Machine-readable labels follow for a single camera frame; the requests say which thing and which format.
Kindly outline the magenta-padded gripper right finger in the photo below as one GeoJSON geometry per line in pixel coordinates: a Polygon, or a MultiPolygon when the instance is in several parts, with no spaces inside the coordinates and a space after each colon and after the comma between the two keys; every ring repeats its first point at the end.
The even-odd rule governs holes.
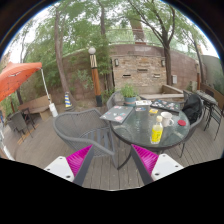
{"type": "Polygon", "coordinates": [[[131,145],[131,156],[145,185],[183,169],[167,154],[157,155],[134,144],[131,145]]]}

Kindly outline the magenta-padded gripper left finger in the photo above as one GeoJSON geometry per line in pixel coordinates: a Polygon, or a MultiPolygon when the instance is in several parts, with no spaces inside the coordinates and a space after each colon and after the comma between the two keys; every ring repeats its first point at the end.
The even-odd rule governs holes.
{"type": "Polygon", "coordinates": [[[45,171],[81,186],[94,155],[92,145],[84,147],[68,157],[59,156],[45,171]]]}

